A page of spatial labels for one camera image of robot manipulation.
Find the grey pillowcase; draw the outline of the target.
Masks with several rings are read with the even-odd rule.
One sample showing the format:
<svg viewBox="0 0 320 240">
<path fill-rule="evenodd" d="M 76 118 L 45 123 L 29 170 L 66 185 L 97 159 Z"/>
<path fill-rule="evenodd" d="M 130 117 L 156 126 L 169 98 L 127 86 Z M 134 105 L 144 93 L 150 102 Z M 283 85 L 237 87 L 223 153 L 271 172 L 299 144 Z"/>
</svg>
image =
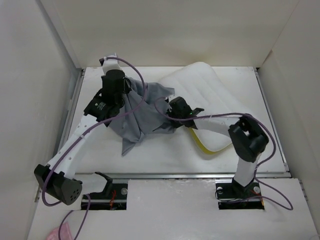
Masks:
<svg viewBox="0 0 320 240">
<path fill-rule="evenodd" d="M 175 89 L 165 87 L 157 82 L 146 83 L 146 97 L 140 81 L 129 78 L 131 90 L 123 96 L 124 106 L 119 114 L 123 115 L 131 110 L 133 113 L 112 120 L 109 127 L 122 138 L 121 155 L 125 156 L 135 145 L 141 143 L 151 134 L 172 134 L 175 128 L 170 120 L 163 116 L 169 108 L 165 100 L 159 98 L 175 94 Z"/>
</svg>

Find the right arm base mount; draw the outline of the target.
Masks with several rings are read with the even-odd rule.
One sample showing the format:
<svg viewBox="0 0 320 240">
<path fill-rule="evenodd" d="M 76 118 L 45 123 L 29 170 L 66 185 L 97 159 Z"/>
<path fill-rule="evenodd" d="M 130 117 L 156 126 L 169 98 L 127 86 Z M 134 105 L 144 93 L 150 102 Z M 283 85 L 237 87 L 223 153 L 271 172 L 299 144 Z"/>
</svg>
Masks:
<svg viewBox="0 0 320 240">
<path fill-rule="evenodd" d="M 238 187 L 233 182 L 215 184 L 215 198 L 219 210 L 264 210 L 264 202 L 260 198 L 261 188 L 257 182 L 249 186 Z"/>
</svg>

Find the white pillow yellow edge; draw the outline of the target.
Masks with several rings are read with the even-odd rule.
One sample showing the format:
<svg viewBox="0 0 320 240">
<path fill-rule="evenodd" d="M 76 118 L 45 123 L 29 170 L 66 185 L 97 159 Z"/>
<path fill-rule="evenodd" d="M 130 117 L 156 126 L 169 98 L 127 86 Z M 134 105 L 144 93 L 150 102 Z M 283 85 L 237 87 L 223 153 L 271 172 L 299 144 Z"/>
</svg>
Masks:
<svg viewBox="0 0 320 240">
<path fill-rule="evenodd" d="M 204 62 L 185 66 L 158 81 L 167 88 L 173 88 L 175 96 L 183 97 L 192 109 L 203 108 L 203 115 L 240 113 L 246 110 L 243 105 L 222 83 L 214 69 Z M 200 150 L 216 154 L 231 144 L 231 140 L 209 130 L 189 130 Z"/>
</svg>

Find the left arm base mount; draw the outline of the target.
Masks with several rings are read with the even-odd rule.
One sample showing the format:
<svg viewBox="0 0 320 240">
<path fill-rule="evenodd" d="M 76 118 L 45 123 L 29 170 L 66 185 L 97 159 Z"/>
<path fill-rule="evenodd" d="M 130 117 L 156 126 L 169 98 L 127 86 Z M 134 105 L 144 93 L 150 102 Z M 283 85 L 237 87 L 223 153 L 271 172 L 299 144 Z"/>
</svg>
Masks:
<svg viewBox="0 0 320 240">
<path fill-rule="evenodd" d="M 101 172 L 81 175 L 81 209 L 123 211 L 127 209 L 128 183 L 114 181 Z"/>
</svg>

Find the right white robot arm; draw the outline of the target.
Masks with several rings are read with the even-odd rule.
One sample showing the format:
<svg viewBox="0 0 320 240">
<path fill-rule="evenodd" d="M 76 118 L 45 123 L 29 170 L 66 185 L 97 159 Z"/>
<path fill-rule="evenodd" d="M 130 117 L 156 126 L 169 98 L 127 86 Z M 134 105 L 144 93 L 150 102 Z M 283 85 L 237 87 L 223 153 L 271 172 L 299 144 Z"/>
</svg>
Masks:
<svg viewBox="0 0 320 240">
<path fill-rule="evenodd" d="M 269 138 L 258 121 L 246 113 L 198 114 L 203 108 L 191 109 L 183 97 L 166 98 L 166 112 L 175 128 L 185 126 L 196 130 L 218 133 L 230 139 L 238 156 L 237 169 L 232 178 L 231 190 L 237 197 L 250 191 L 260 155 L 265 151 Z"/>
</svg>

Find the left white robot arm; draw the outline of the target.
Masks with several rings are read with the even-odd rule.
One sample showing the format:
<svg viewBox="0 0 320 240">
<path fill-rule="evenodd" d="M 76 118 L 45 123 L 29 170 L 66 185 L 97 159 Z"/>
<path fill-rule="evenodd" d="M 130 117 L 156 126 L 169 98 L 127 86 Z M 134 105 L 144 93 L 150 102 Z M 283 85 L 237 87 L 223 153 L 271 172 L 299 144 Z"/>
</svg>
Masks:
<svg viewBox="0 0 320 240">
<path fill-rule="evenodd" d="M 58 204 L 71 205 L 83 195 L 97 194 L 104 199 L 112 193 L 113 180 L 104 173 L 75 178 L 86 151 L 98 136 L 98 128 L 108 127 L 111 121 L 120 118 L 124 95 L 131 89 L 129 79 L 120 69 L 108 70 L 101 79 L 101 89 L 85 107 L 71 137 L 47 164 L 38 164 L 34 170 L 46 206 L 50 206 L 46 195 L 55 198 Z"/>
</svg>

